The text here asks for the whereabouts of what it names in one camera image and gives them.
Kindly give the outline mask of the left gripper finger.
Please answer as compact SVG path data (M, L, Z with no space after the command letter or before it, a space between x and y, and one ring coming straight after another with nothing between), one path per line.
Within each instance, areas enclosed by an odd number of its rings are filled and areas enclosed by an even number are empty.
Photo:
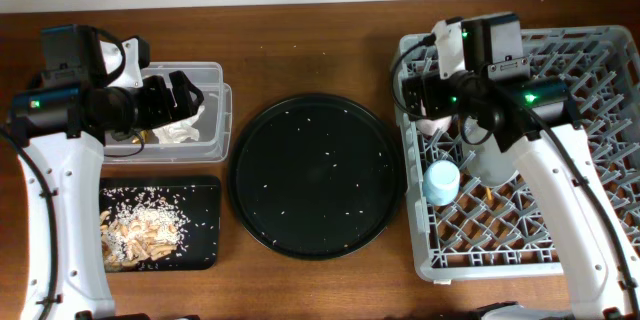
M173 100L173 104L169 106L171 122L185 120L198 113L204 99L186 97Z
M202 91L190 81L183 71L171 72L169 78L177 105L201 105L203 103Z

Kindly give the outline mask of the white napkin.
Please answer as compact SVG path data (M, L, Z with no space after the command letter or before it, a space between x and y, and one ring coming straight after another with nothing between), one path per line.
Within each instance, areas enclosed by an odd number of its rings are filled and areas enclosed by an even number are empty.
M198 141L200 131L194 127L194 124L199 120L204 110L205 106L200 105L194 116L153 129L152 132L160 144L179 144L187 140Z

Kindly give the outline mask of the pink cup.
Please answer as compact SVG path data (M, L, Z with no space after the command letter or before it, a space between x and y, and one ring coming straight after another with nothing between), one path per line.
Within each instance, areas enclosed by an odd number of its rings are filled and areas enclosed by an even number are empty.
M451 116L436 120L422 119L416 121L416 128L425 136L433 136L438 130L446 132L451 125L451 121Z

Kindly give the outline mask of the grey round plate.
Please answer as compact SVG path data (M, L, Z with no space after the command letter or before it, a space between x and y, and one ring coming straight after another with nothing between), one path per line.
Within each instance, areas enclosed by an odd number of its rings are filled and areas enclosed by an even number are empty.
M480 145L462 142L462 150L473 154L466 168L485 187L501 187L519 175L510 158L500 151L494 136Z

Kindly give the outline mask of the blue cup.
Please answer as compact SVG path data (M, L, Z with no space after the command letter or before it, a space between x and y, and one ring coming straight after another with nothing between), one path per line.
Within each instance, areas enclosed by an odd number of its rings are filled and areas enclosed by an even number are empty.
M452 203L459 192L460 171L457 165L448 160L433 162L424 173L423 194L434 206Z

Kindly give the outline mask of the food scraps and rice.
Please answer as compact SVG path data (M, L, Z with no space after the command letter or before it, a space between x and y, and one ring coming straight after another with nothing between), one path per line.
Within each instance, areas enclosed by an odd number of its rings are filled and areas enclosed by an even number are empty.
M99 193L102 256L109 272L159 268L187 251L186 198L167 187L115 187Z

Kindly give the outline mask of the gold foil wrapper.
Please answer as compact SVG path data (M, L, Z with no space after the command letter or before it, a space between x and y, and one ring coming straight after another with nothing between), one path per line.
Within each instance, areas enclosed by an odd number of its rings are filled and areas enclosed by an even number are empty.
M131 142L133 144L145 144L148 137L149 132L147 130L134 130Z

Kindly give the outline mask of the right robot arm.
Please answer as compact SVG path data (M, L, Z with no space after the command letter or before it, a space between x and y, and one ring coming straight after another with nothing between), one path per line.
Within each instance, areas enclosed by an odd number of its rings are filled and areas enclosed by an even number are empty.
M417 275L563 275L566 319L639 315L639 53L513 13L403 37L391 67Z

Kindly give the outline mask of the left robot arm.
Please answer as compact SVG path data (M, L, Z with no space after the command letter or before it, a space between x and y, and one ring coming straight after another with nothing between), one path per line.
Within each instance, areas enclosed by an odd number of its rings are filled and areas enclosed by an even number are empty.
M103 263L99 182L105 136L138 135L197 114L204 95L181 71L142 77L150 46L89 25L41 32L45 69L15 95L1 136L28 207L24 319L114 319Z

